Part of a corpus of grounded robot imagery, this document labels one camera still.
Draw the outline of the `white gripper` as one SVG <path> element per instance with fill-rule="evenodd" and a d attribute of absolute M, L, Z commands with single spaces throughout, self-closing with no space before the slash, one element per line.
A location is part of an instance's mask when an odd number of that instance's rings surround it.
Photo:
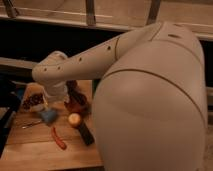
<path fill-rule="evenodd" d="M 44 94 L 49 103 L 61 101 L 67 95 L 67 87 L 64 82 L 44 87 Z"/>

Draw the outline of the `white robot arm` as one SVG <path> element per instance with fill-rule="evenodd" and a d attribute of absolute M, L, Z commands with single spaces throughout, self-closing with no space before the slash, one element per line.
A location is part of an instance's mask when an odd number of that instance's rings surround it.
<path fill-rule="evenodd" d="M 105 171 L 201 171 L 208 124 L 205 62 L 188 28 L 159 22 L 32 70 L 49 99 L 68 80 L 98 80 L 95 140 Z"/>

